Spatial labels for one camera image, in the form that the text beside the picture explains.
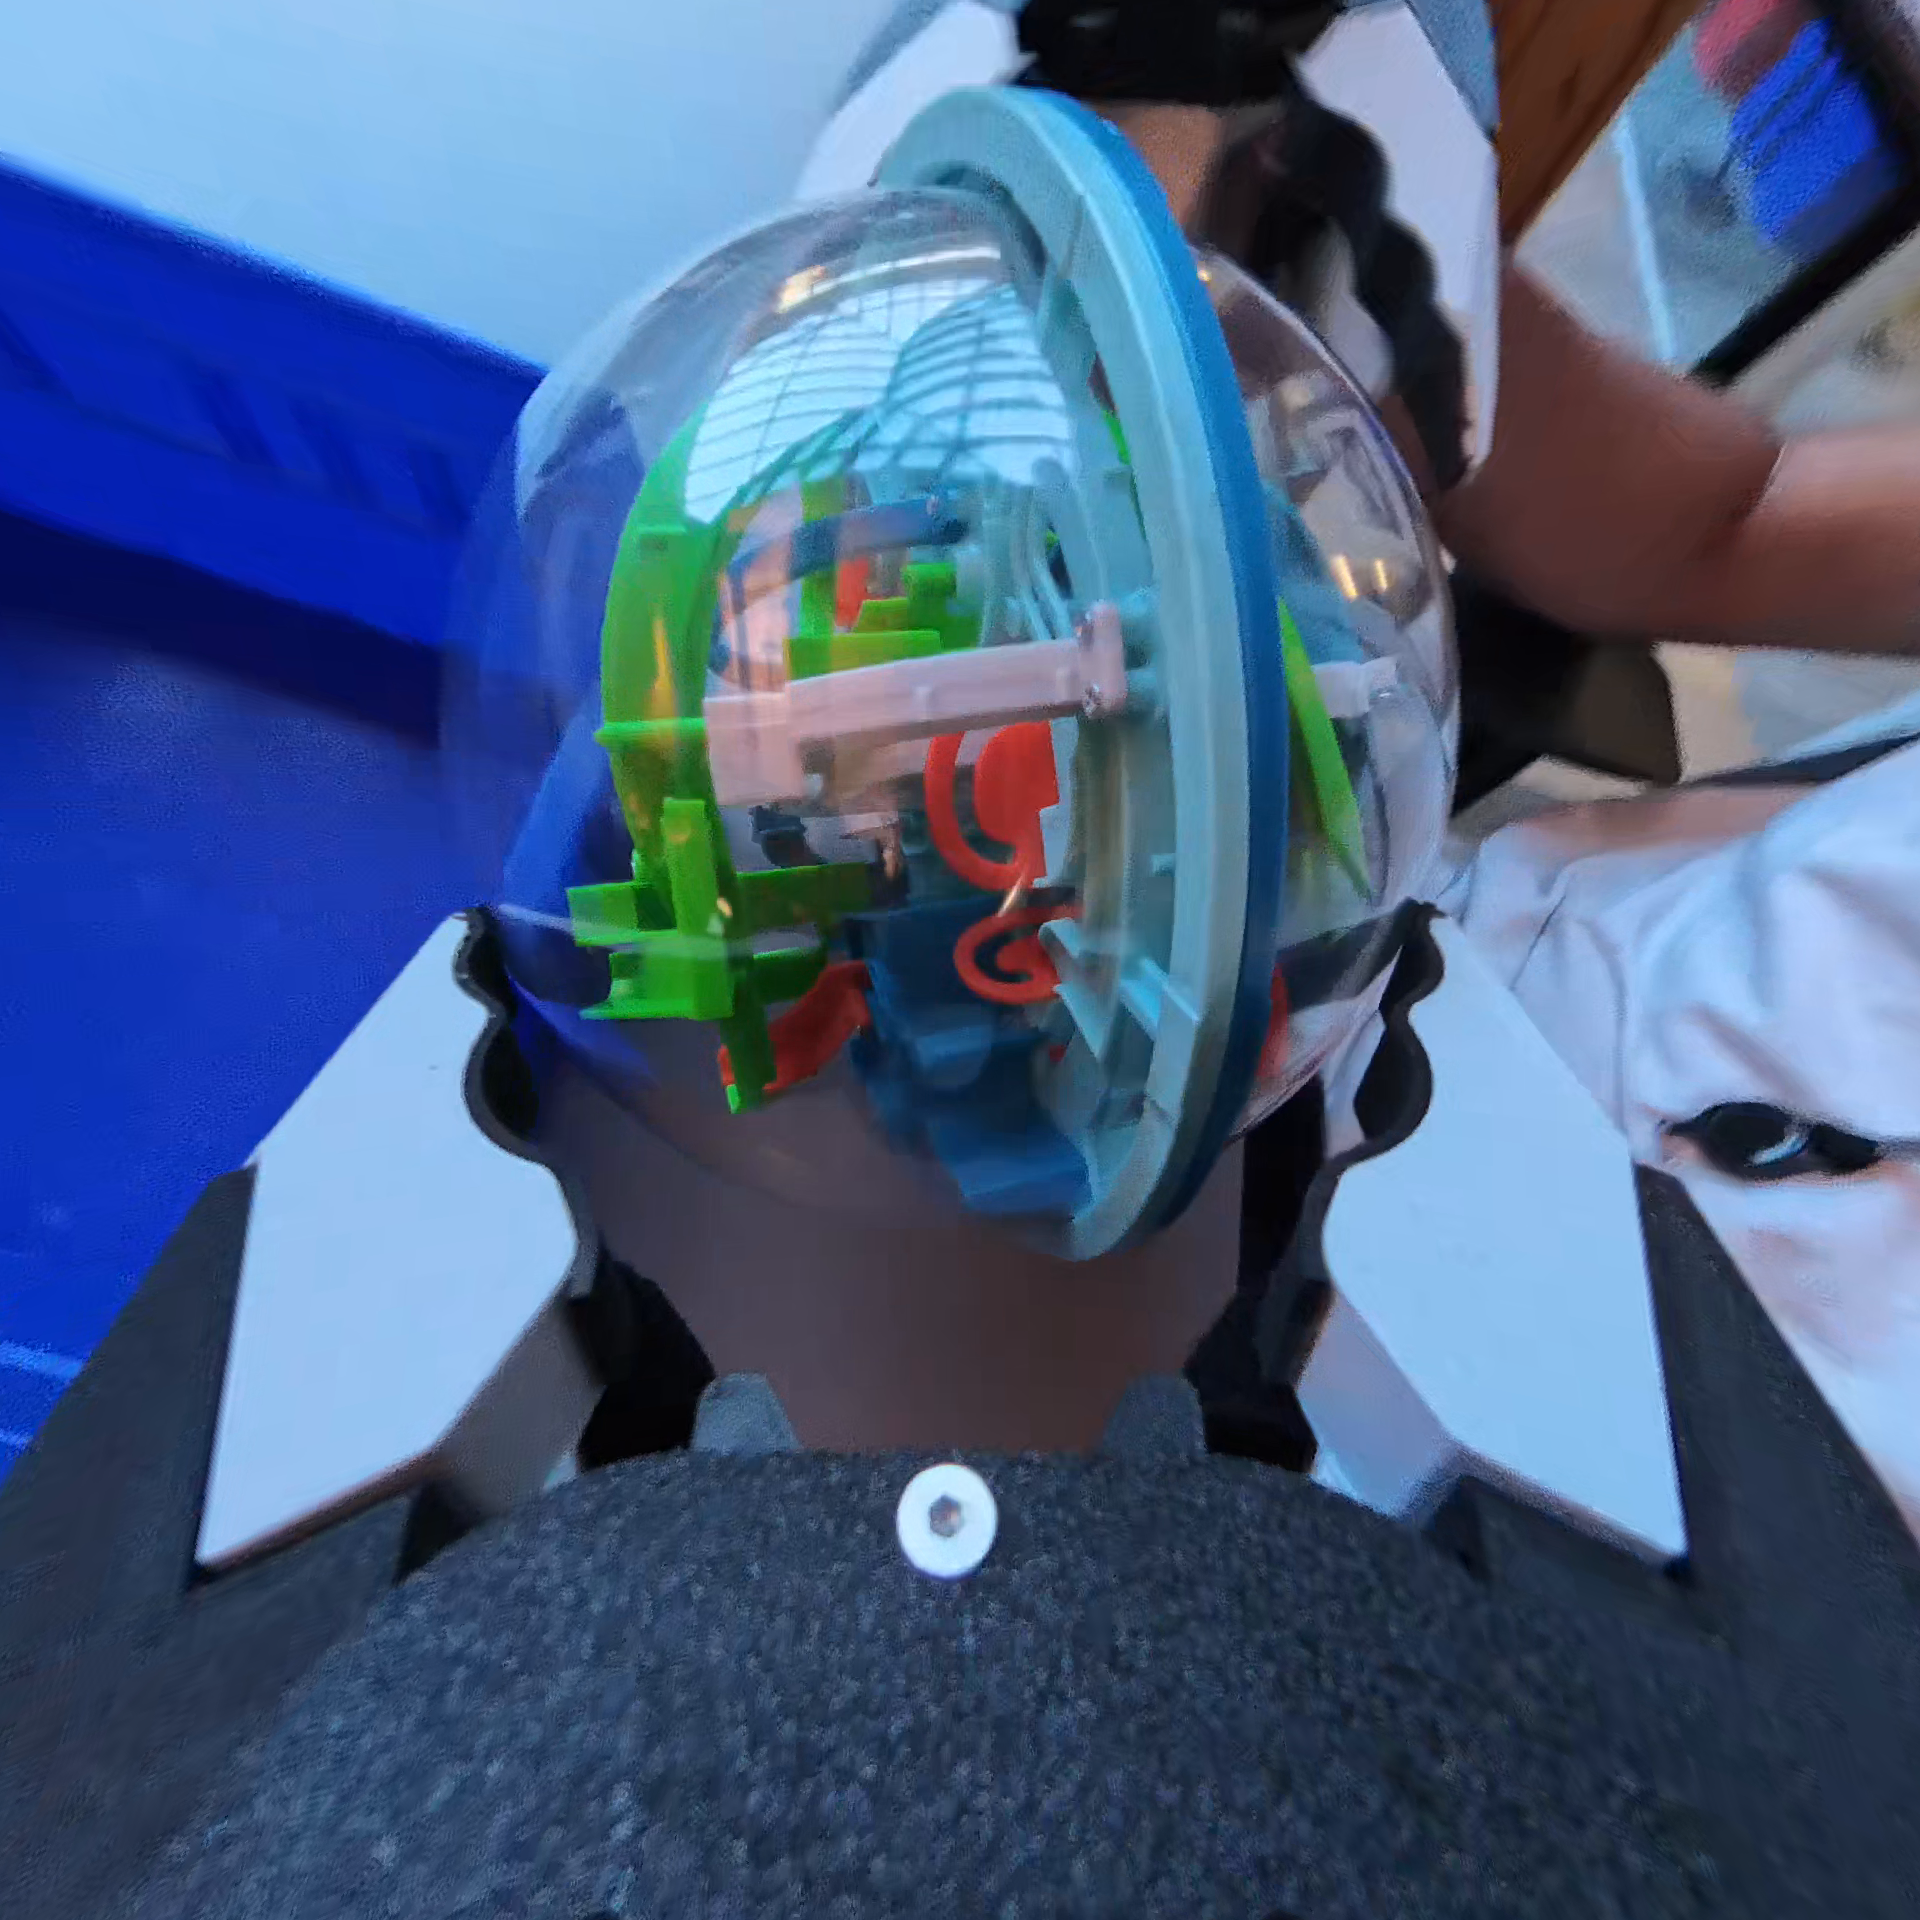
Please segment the large blue plastic bin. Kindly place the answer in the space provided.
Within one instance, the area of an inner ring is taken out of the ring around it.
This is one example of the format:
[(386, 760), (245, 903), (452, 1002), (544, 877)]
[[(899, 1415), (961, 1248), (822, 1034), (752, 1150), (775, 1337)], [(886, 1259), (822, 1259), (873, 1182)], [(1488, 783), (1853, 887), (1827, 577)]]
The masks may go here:
[(440, 622), (544, 367), (0, 166), (0, 1463), (472, 903)]

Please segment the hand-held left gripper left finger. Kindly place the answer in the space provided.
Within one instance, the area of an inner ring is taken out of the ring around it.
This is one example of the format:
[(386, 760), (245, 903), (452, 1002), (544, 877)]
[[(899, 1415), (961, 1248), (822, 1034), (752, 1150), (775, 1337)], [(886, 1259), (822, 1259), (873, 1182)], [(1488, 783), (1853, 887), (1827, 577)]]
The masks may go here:
[(517, 1069), (492, 928), (452, 915), (250, 1154), (250, 1226), (200, 1481), (208, 1575), (393, 1495), (536, 1502), (590, 1438), (593, 1281), (552, 1165), (502, 1114)]

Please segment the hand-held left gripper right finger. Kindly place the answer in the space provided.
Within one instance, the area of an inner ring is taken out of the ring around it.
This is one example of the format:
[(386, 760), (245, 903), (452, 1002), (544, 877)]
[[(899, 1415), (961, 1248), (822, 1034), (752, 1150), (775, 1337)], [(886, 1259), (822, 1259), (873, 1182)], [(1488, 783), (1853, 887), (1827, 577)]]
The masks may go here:
[(1310, 1487), (1398, 1525), (1492, 1487), (1642, 1565), (1691, 1553), (1628, 1150), (1436, 909), (1327, 1063), (1288, 1259)]

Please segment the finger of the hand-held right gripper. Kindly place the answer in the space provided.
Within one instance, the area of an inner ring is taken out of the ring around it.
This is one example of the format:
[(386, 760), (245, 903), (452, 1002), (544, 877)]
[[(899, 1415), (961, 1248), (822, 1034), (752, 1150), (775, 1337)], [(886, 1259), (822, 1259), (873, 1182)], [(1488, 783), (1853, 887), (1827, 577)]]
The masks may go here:
[(814, 182), (873, 182), (899, 128), (950, 92), (997, 92), (1018, 55), (1018, 0), (899, 0), (855, 55), (826, 128), (814, 139)]
[(1288, 301), (1449, 499), (1492, 450), (1502, 214), (1488, 0), (1277, 0), (1216, 153), (1216, 246)]

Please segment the clear plastic maze ball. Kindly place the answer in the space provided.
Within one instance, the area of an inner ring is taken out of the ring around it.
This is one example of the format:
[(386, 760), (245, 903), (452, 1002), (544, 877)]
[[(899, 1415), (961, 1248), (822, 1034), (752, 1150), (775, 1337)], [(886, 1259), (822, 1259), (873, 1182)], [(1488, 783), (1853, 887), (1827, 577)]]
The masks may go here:
[(1368, 1030), (1457, 706), (1368, 382), (1047, 92), (613, 311), (502, 450), (440, 666), (552, 1063), (737, 1193), (1060, 1259)]

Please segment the person in white shirt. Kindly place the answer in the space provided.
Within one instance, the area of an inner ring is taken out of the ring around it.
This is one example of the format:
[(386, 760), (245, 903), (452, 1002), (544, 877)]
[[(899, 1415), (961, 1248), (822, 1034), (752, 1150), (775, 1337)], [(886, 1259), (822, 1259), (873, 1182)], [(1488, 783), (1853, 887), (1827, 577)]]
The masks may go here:
[(1920, 1525), (1920, 730), (1513, 822), (1436, 909)]

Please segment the person's right forearm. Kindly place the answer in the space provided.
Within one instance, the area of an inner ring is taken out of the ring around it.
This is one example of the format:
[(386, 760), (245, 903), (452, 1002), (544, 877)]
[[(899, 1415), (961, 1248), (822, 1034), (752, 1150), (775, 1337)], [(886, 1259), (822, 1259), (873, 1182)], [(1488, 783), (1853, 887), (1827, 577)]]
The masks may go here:
[(1920, 429), (1779, 437), (1502, 268), (1492, 450), (1427, 499), (1463, 574), (1604, 639), (1920, 651)]

